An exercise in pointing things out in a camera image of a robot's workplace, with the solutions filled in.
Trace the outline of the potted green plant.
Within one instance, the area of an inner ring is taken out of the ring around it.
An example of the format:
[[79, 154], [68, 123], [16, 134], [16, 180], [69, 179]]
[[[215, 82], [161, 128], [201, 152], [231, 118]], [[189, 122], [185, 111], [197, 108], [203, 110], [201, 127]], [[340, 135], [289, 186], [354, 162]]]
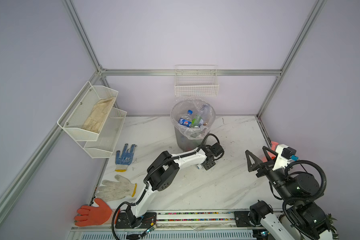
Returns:
[[338, 240], [339, 234], [336, 227], [334, 226], [334, 222], [337, 221], [337, 219], [334, 218], [332, 214], [327, 214], [327, 220], [329, 221], [330, 224], [330, 231], [332, 232], [333, 240]]

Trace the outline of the green label clear bottle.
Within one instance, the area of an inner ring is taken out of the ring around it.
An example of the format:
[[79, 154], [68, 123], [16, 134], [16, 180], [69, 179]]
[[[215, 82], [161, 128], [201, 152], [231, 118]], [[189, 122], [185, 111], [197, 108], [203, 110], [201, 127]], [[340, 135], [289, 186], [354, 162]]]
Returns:
[[191, 123], [191, 128], [200, 128], [204, 124], [204, 120], [200, 115], [195, 115]]

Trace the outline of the beige cloth in tray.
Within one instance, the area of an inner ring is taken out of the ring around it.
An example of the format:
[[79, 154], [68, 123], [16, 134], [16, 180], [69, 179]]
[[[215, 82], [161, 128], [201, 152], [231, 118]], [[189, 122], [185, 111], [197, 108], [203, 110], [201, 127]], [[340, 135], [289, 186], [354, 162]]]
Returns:
[[94, 105], [89, 117], [84, 122], [82, 129], [99, 134], [115, 99], [115, 97], [112, 97], [98, 101]]

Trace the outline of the white knit work glove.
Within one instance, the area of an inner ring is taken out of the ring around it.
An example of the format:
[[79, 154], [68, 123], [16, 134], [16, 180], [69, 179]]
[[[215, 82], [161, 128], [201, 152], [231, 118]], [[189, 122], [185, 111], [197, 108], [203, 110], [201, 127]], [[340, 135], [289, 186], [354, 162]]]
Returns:
[[103, 180], [98, 187], [96, 197], [105, 202], [121, 200], [126, 197], [134, 197], [137, 190], [137, 184], [121, 175], [115, 175], [115, 181]]

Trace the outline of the pink plastic watering can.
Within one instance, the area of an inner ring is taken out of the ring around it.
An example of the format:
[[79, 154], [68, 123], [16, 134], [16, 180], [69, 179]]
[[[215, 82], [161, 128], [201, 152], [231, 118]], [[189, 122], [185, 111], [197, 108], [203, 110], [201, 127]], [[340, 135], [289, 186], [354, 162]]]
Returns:
[[[275, 151], [278, 145], [279, 145], [278, 142], [271, 141], [271, 150]], [[272, 153], [269, 153], [269, 156], [271, 157], [272, 160], [276, 158], [276, 156], [274, 154], [272, 154]], [[262, 161], [267, 162], [268, 160], [267, 160], [266, 157], [263, 157]]]

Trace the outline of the white mesh shelf tray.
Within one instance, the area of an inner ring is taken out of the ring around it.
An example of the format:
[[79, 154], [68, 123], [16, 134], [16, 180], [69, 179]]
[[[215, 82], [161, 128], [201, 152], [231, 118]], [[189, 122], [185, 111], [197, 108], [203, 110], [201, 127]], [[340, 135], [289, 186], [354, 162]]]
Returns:
[[[117, 96], [118, 91], [116, 90], [104, 86], [93, 86], [90, 82], [86, 82], [75, 100], [59, 118], [57, 124], [76, 142], [97, 141]], [[90, 130], [89, 117], [93, 118], [93, 108], [99, 102], [106, 102], [108, 109], [101, 114], [98, 126], [94, 130]]]
[[126, 115], [126, 111], [117, 108], [111, 109], [98, 140], [86, 142], [84, 145], [84, 151], [92, 159], [108, 159], [111, 157], [121, 134]]

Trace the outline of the small bottle blue cap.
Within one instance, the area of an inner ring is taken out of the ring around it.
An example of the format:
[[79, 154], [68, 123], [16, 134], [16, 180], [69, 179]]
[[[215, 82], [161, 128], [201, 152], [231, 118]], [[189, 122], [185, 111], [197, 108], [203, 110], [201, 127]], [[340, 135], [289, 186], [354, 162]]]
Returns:
[[192, 114], [193, 114], [193, 111], [191, 110], [188, 110], [185, 114], [181, 114], [180, 117], [179, 117], [179, 121], [178, 123], [181, 125], [181, 126], [185, 126], [187, 128], [190, 128], [191, 125], [192, 125]]

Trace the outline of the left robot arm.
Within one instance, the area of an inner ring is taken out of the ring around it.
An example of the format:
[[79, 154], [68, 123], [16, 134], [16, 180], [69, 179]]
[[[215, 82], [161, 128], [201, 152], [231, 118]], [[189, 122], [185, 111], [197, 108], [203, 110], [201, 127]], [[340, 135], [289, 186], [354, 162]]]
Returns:
[[139, 227], [156, 194], [168, 188], [180, 170], [195, 166], [207, 171], [215, 166], [216, 161], [221, 159], [224, 154], [225, 151], [219, 138], [211, 133], [207, 134], [194, 150], [181, 154], [162, 152], [148, 167], [147, 175], [143, 180], [144, 188], [137, 200], [133, 203], [123, 202], [116, 208], [111, 225], [113, 237], [116, 240], [119, 239], [116, 234], [116, 220], [119, 212], [123, 211], [124, 205], [127, 206], [124, 212], [127, 215], [130, 227], [132, 229]]

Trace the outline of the white mesh upper shelf tray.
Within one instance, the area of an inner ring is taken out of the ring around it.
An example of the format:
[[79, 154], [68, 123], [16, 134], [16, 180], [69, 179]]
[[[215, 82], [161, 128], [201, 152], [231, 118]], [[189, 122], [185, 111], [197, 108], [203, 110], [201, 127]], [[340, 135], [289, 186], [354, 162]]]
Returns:
[[[104, 86], [93, 86], [90, 82], [86, 82], [75, 100], [59, 118], [57, 124], [76, 142], [97, 141], [117, 96], [118, 91], [116, 90]], [[98, 126], [94, 130], [90, 130], [89, 117], [93, 118], [93, 108], [99, 102], [106, 102], [108, 109], [101, 114]]]

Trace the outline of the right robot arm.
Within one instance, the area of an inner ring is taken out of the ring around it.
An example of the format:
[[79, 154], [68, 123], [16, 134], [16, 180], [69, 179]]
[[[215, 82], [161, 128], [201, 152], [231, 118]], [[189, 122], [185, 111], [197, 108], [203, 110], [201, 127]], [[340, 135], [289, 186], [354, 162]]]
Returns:
[[282, 210], [291, 227], [286, 229], [265, 201], [250, 207], [250, 224], [263, 226], [276, 240], [294, 240], [296, 234], [309, 240], [333, 240], [336, 231], [315, 203], [327, 187], [323, 169], [311, 161], [300, 160], [297, 151], [287, 145], [278, 145], [275, 150], [264, 146], [263, 152], [265, 162], [246, 151], [248, 171], [256, 171], [258, 178], [267, 177], [271, 189], [283, 201]]

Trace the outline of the tall clear bottle white cap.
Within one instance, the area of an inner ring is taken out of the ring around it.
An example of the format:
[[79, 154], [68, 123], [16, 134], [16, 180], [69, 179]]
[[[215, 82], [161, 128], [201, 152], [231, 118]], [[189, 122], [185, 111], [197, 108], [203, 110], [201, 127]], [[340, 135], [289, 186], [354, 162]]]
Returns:
[[204, 122], [208, 121], [210, 119], [210, 105], [203, 104], [199, 110], [199, 115]]

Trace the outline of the blue dotted work glove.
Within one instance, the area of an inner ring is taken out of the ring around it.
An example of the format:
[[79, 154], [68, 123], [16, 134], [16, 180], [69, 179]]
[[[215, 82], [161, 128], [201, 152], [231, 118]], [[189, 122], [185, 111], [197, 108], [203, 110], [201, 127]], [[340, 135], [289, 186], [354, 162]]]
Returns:
[[137, 145], [132, 144], [129, 147], [129, 144], [125, 144], [122, 151], [116, 152], [115, 165], [116, 172], [126, 172], [128, 167], [131, 165], [134, 159], [134, 153], [137, 148]]

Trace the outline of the white mesh lower shelf tray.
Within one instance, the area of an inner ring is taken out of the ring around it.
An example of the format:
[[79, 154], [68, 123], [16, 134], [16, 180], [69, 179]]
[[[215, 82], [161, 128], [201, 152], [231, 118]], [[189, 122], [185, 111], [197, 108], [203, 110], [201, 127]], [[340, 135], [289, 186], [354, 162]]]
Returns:
[[111, 109], [98, 140], [86, 142], [84, 145], [84, 151], [92, 159], [108, 159], [111, 157], [121, 134], [126, 115], [126, 111], [117, 108]]

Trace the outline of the red rubber glove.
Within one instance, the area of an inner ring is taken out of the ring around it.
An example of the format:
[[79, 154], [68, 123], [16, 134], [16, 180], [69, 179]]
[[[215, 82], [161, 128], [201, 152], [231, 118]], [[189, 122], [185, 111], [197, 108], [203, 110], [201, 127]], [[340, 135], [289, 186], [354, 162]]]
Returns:
[[95, 198], [97, 207], [83, 205], [77, 209], [77, 216], [74, 217], [74, 224], [77, 227], [100, 226], [109, 223], [113, 215], [112, 209], [105, 201]]

